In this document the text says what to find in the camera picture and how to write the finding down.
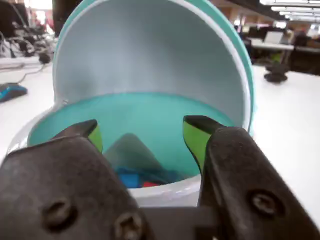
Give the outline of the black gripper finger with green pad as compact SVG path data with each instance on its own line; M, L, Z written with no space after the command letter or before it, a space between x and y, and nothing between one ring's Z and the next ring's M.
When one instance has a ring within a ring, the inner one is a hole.
M0 168L3 240L148 240L149 225L96 138L98 123L9 153Z
M199 205L214 205L227 240L317 240L320 232L249 133L204 115L183 118L201 175Z

